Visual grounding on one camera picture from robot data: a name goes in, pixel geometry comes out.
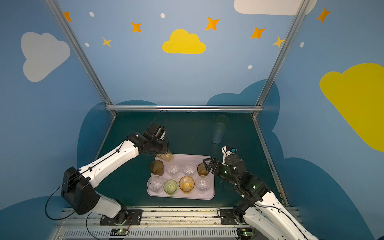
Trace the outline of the brown amber short cup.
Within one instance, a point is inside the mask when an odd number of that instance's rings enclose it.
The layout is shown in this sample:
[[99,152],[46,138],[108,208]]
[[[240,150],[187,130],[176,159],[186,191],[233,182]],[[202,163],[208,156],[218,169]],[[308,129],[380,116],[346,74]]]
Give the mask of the brown amber short cup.
[[197,172],[199,176],[208,176],[209,171],[207,171],[205,165],[203,163],[197,166]]

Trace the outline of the clear faceted glass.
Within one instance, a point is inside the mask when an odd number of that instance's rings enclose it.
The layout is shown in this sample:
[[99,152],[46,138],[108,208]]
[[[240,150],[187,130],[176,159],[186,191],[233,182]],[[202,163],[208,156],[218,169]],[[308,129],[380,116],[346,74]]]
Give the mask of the clear faceted glass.
[[197,172],[197,166],[195,163],[189,162],[183,166],[182,171],[186,176],[194,176]]
[[148,190],[151,193],[159,194],[163,191],[164,181],[160,176],[153,176],[147,182]]
[[179,164],[169,163],[166,171],[172,178],[177,178],[180,175],[181,166]]
[[199,176],[195,180],[195,188],[200,194],[205,194],[211,187],[210,180],[207,176]]

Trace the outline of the tall yellow plastic cup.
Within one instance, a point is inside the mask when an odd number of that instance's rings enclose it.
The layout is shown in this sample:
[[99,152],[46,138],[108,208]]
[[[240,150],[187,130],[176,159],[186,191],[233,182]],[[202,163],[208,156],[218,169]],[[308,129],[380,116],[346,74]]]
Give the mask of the tall yellow plastic cup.
[[174,160],[174,155],[170,150],[167,150],[165,154],[158,154],[157,158],[169,163]]

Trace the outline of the dark olive cup back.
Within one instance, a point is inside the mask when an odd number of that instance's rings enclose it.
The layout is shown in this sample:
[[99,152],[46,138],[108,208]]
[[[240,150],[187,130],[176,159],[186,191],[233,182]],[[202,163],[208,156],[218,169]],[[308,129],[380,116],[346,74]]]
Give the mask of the dark olive cup back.
[[160,160],[155,160],[151,163],[150,169],[153,175],[162,177],[165,171],[164,163]]

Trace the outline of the lilac plastic tray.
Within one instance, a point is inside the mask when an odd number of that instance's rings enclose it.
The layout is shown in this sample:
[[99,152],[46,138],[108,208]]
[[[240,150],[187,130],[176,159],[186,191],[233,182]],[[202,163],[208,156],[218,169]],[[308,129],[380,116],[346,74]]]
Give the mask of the lilac plastic tray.
[[[148,190],[148,187],[147,187],[147,193],[149,196],[151,197],[163,197],[163,198],[178,198],[178,199],[193,199],[193,200],[212,200],[215,196],[215,181],[214,181],[214,176],[213,174],[208,174],[208,178],[210,180],[210,183],[211,183],[211,187],[210,189],[208,190],[207,193],[205,194],[200,194],[197,189],[194,187],[194,189],[186,194],[184,192],[182,192],[182,190],[179,188],[179,180],[186,176],[183,174],[183,171],[182,171],[182,168],[185,164],[189,163],[189,162],[192,162],[192,163],[195,163],[196,166],[198,166],[199,164],[203,163],[203,159],[206,159],[208,158],[208,156],[197,156],[197,155],[181,155],[181,154],[175,154],[174,155],[174,160],[172,162],[169,162],[169,163],[175,163],[175,164],[179,164],[181,166],[181,171],[180,171],[180,175],[177,177],[177,178],[172,178],[166,171],[167,169],[167,166],[168,166],[168,162],[165,162],[159,158],[155,158],[155,160],[160,160],[164,163],[164,174],[162,176],[163,178],[163,181],[165,183],[165,181],[167,180],[175,180],[177,183],[178,183],[178,190],[177,192],[173,195],[173,196],[169,196],[168,194],[165,193],[165,191],[163,190],[161,193],[159,194],[155,194],[155,193],[151,193],[149,190]],[[190,176],[194,179],[194,181],[199,177],[198,175],[198,172],[195,173],[194,176]]]

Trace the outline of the yellow short cup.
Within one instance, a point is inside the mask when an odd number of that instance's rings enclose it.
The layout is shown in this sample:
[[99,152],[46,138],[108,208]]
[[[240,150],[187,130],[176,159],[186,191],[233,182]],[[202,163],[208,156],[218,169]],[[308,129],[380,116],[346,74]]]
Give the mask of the yellow short cup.
[[194,187],[195,181],[190,176],[184,176],[179,180],[179,188],[186,194],[190,193]]

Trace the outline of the tall pale blue cup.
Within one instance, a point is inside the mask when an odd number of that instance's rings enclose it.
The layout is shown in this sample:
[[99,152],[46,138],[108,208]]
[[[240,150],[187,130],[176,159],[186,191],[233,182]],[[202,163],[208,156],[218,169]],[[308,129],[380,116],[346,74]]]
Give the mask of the tall pale blue cup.
[[212,136],[212,141],[215,143],[215,144],[220,144],[223,140],[223,137],[225,135],[225,132],[226,132],[226,126],[222,123],[216,123],[214,126],[213,126],[213,136]]

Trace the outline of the small green cup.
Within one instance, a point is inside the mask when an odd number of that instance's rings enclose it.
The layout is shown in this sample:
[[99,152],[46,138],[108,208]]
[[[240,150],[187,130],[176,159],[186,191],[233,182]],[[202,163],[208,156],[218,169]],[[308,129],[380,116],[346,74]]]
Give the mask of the small green cup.
[[178,190],[178,183],[175,180],[167,180],[163,185],[164,191],[169,196],[173,196]]

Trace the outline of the green tinted cup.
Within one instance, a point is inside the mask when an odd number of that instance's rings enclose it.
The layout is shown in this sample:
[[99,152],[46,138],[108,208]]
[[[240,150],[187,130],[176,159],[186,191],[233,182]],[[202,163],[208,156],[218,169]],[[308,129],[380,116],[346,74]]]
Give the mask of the green tinted cup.
[[219,115],[216,118],[216,122],[227,126],[229,124],[229,118],[225,115]]

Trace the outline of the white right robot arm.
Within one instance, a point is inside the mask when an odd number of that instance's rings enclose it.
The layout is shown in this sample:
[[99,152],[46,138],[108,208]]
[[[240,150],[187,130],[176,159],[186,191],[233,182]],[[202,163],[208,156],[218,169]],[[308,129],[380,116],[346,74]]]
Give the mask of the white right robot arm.
[[222,160],[207,158],[203,163],[207,171],[233,184],[243,198],[235,212],[269,240],[317,239],[289,213],[265,182],[249,173],[238,155],[224,153]]

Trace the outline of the right green circuit board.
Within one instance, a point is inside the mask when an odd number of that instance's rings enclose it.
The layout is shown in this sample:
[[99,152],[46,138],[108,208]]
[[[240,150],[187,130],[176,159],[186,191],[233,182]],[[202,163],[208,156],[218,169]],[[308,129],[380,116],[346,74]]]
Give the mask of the right green circuit board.
[[251,228],[237,228],[237,240],[251,240],[254,237],[254,232]]

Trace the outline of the green circuit board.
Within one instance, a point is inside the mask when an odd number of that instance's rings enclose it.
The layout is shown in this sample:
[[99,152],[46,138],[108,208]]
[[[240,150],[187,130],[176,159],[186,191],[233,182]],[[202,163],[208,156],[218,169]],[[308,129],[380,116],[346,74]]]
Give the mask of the green circuit board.
[[110,232],[110,237],[126,237],[128,234],[129,234],[128,228],[112,229]]
[[254,237],[254,232],[251,228],[237,228],[237,240],[251,240]]

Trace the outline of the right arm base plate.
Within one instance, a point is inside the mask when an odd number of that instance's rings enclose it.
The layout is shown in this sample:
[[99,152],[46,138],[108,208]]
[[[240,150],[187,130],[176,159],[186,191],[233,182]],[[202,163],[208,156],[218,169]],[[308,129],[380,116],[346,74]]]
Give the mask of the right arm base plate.
[[218,216],[221,220],[221,225],[246,225],[243,215],[234,209],[219,209]]

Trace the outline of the aluminium corner post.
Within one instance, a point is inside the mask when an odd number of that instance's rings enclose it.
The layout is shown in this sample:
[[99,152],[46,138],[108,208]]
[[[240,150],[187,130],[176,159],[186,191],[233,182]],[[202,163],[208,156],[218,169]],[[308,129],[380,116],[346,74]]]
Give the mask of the aluminium corner post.
[[300,3],[298,11],[293,19],[293,22],[288,30],[288,33],[286,35],[286,40],[283,43],[283,46],[280,48],[278,56],[275,60],[275,63],[273,65],[273,68],[267,78],[266,83],[264,84],[262,91],[258,97],[258,100],[256,102],[256,107],[259,107],[261,110],[253,111],[252,112],[252,118],[256,120],[257,115],[259,112],[263,110],[263,104],[268,96],[268,93],[270,92],[270,89],[279,73],[280,68],[283,65],[283,62],[290,50],[291,45],[293,44],[293,41],[299,32],[299,29],[307,15],[307,10],[310,8],[311,5],[310,0],[304,0]]
[[82,63],[84,69],[86,70],[87,74],[89,75],[91,81],[93,82],[94,86],[96,87],[99,95],[103,99],[104,103],[106,104],[106,107],[111,106],[113,103],[108,96],[101,80],[99,79],[96,71],[94,70],[91,62],[89,61],[88,57],[86,56],[86,53],[81,46],[76,34],[74,33],[73,29],[70,26],[69,21],[66,19],[64,12],[58,3],[58,1],[51,1],[51,0],[45,0],[45,3],[47,4],[48,8],[50,9],[51,13],[55,17],[56,21],[58,22],[59,26],[61,27],[63,33],[65,34],[66,38],[68,39],[69,43],[71,44],[72,48],[74,49],[77,57],[79,58],[80,62]]

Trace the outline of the aluminium right corner post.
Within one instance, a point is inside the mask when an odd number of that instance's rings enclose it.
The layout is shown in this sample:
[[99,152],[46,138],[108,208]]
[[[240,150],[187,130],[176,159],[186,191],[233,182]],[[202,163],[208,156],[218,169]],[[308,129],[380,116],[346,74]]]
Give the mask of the aluminium right corner post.
[[256,107],[259,107],[261,110],[253,111],[252,112],[252,118],[256,120],[257,115],[259,112],[263,110],[263,104],[268,96],[268,93],[270,92],[270,89],[279,73],[280,68],[283,65],[283,62],[290,50],[291,45],[293,44],[293,41],[299,32],[299,29],[307,15],[307,10],[310,8],[311,5],[310,0],[304,0],[300,3],[298,11],[293,19],[293,22],[288,30],[288,33],[286,35],[286,40],[283,43],[283,46],[280,48],[278,56],[275,60],[275,63],[273,65],[273,68],[267,78],[266,83],[264,84],[262,91],[258,97],[258,100],[256,102]]

